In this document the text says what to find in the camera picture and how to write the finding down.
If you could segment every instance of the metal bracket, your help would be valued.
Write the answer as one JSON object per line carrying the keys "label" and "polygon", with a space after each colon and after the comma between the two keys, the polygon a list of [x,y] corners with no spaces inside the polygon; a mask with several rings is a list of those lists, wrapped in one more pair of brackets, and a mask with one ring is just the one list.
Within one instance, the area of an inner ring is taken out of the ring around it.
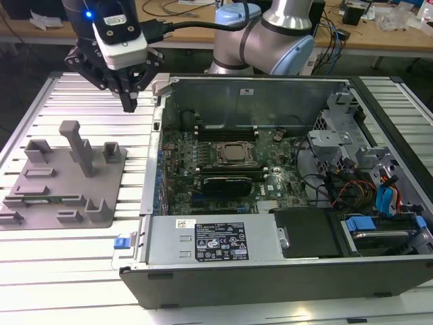
{"label": "metal bracket", "polygon": [[355,154],[358,160],[359,168],[373,168],[376,166],[390,151],[387,147],[360,147]]}

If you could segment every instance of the blue clip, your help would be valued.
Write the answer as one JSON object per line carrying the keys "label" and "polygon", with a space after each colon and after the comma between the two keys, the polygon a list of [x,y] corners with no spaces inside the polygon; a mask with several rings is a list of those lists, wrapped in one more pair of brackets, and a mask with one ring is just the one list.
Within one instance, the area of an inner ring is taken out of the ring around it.
{"label": "blue clip", "polygon": [[420,227],[421,229],[427,227],[426,220],[424,220],[424,218],[422,216],[417,215],[415,217],[415,221],[417,222],[418,227]]}
{"label": "blue clip", "polygon": [[114,240],[114,249],[130,249],[131,239],[130,238],[116,238]]}
{"label": "blue clip", "polygon": [[390,205],[393,196],[394,192],[392,191],[392,188],[385,187],[383,184],[379,186],[378,195],[376,196],[376,208],[378,208],[379,212],[385,213],[388,218],[392,217],[392,214],[390,213]]}
{"label": "blue clip", "polygon": [[347,228],[349,232],[357,232],[359,230],[375,230],[376,226],[371,217],[366,215],[359,215],[356,217],[350,217],[346,220]]}

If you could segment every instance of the white sticker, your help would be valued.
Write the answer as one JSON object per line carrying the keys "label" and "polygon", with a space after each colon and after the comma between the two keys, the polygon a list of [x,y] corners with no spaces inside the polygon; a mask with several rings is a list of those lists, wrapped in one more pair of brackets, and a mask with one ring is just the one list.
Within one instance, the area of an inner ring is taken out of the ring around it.
{"label": "white sticker", "polygon": [[108,26],[121,25],[127,22],[127,17],[125,15],[104,17],[104,22],[106,22]]}
{"label": "white sticker", "polygon": [[241,96],[253,96],[254,95],[254,89],[249,88],[249,89],[241,89],[240,91],[240,95]]}
{"label": "white sticker", "polygon": [[195,219],[176,219],[176,228],[194,228]]}

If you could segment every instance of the gray post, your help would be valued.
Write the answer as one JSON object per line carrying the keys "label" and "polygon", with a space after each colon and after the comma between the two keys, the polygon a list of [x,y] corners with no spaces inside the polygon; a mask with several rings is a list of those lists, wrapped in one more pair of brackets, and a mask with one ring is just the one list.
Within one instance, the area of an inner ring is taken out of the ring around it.
{"label": "gray post", "polygon": [[80,123],[78,121],[63,121],[60,125],[59,132],[68,139],[76,162],[80,165],[85,177],[92,177],[93,165],[92,157],[86,154],[80,133]]}

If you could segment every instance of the red wire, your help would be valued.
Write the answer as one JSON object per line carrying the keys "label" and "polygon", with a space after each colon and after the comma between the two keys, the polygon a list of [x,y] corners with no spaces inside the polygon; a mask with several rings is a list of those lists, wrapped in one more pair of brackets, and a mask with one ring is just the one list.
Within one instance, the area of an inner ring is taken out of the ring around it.
{"label": "red wire", "polygon": [[[343,188],[340,190],[340,193],[338,193],[337,198],[339,198],[341,196],[341,194],[343,194],[343,192],[346,190],[347,186],[349,186],[352,183],[355,183],[355,184],[358,184],[358,183],[367,184],[367,185],[371,186],[373,188],[373,190],[377,191],[376,187],[372,183],[369,183],[368,181],[348,181],[346,184],[344,184]],[[332,203],[332,205],[334,206],[336,203],[337,203],[337,200],[335,200]]]}

